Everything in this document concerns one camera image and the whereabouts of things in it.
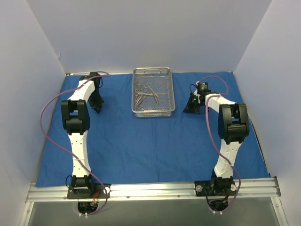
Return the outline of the wire mesh instrument tray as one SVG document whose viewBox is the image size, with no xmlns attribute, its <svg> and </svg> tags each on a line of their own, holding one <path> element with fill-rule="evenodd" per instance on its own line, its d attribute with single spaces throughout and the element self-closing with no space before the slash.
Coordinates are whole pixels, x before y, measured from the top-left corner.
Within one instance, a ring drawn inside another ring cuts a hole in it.
<svg viewBox="0 0 301 226">
<path fill-rule="evenodd" d="M 151 83 L 156 93 L 169 93 L 158 95 L 158 104 L 154 96 L 147 96 L 135 105 L 135 83 Z M 136 117 L 169 117 L 175 110 L 174 87 L 171 69 L 168 67 L 135 68 L 132 75 L 132 112 Z"/>
</svg>

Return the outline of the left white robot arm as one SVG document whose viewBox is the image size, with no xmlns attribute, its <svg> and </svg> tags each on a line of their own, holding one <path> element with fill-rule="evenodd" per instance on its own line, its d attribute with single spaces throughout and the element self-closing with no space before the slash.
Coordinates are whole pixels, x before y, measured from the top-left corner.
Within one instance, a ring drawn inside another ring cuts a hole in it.
<svg viewBox="0 0 301 226">
<path fill-rule="evenodd" d="M 100 113 L 104 103 L 99 93 L 100 83 L 98 72 L 82 76 L 78 89 L 68 99 L 61 101 L 63 128 L 68 134 L 71 152 L 74 154 L 71 188 L 78 190 L 83 197 L 90 197 L 95 191 L 87 156 L 87 133 L 90 129 L 87 105 Z"/>
</svg>

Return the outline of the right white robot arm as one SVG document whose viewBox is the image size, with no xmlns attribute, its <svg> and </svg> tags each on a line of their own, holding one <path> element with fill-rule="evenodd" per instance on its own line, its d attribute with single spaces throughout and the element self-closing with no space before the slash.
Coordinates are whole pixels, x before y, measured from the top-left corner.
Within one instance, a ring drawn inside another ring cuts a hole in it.
<svg viewBox="0 0 301 226">
<path fill-rule="evenodd" d="M 218 135 L 221 139 L 221 148 L 218 150 L 218 161 L 214 167 L 214 175 L 217 177 L 209 182 L 209 189 L 214 194 L 220 194 L 225 190 L 226 184 L 223 179 L 233 177 L 233 167 L 237 152 L 249 135 L 249 117 L 247 106 L 244 103 L 236 103 L 212 92 L 208 83 L 198 81 L 193 84 L 196 88 L 190 93 L 189 100 L 183 110 L 184 113 L 200 113 L 200 108 L 205 108 L 206 125 L 209 136 L 209 110 L 218 113 Z"/>
</svg>

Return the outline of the steel surgical scissors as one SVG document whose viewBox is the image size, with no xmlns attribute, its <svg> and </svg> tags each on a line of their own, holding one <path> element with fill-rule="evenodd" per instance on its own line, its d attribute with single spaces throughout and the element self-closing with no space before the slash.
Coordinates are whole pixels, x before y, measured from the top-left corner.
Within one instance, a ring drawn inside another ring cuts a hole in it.
<svg viewBox="0 0 301 226">
<path fill-rule="evenodd" d="M 136 82 L 134 96 L 137 97 L 139 95 L 152 96 L 153 94 L 148 91 L 148 86 L 146 84 Z"/>
</svg>

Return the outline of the steel forceps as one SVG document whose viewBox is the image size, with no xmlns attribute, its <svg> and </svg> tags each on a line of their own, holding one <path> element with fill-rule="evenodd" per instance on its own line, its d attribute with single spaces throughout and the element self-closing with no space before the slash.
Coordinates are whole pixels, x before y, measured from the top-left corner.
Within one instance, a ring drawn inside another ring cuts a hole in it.
<svg viewBox="0 0 301 226">
<path fill-rule="evenodd" d="M 135 100 L 135 105 L 140 102 L 140 100 L 144 97 L 144 94 L 138 93 Z"/>
</svg>

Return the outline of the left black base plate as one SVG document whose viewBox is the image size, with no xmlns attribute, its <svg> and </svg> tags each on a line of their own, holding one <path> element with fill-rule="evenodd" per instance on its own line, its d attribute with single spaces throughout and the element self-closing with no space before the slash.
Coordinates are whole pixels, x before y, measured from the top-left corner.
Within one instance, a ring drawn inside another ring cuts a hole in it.
<svg viewBox="0 0 301 226">
<path fill-rule="evenodd" d="M 101 184 L 93 184 L 92 189 L 75 189 L 68 185 L 67 199 L 105 199 L 110 196 L 111 184 L 104 184 L 107 194 Z"/>
</svg>

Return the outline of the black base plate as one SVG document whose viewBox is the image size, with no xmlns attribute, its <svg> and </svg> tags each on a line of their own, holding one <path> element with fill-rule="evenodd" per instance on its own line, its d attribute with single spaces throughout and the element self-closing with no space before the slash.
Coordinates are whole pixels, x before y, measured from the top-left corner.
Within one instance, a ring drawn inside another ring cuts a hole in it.
<svg viewBox="0 0 301 226">
<path fill-rule="evenodd" d="M 101 184 L 93 184 L 92 189 L 75 189 L 68 185 L 67 199 L 105 199 L 110 196 L 111 184 L 104 184 L 107 194 Z"/>
<path fill-rule="evenodd" d="M 234 182 L 222 181 L 195 181 L 195 195 L 199 197 L 207 196 L 234 196 L 237 189 Z"/>
</svg>

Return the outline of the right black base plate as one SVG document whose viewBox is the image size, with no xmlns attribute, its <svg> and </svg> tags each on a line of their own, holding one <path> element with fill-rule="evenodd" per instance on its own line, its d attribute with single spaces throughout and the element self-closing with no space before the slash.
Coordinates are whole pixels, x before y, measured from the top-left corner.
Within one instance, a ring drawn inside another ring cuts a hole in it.
<svg viewBox="0 0 301 226">
<path fill-rule="evenodd" d="M 207 196 L 234 196 L 237 189 L 234 182 L 222 181 L 195 181 L 195 195 L 199 197 Z"/>
</svg>

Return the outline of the front aluminium rail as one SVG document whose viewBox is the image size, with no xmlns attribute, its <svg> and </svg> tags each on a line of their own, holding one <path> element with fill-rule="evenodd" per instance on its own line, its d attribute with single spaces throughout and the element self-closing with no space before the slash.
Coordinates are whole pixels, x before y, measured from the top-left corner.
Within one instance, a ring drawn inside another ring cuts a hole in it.
<svg viewBox="0 0 301 226">
<path fill-rule="evenodd" d="M 66 186 L 35 187 L 31 184 L 27 202 L 88 202 L 90 199 L 68 199 Z M 108 201 L 191 200 L 196 196 L 193 182 L 111 185 Z M 237 198 L 280 197 L 276 178 L 242 179 Z"/>
</svg>

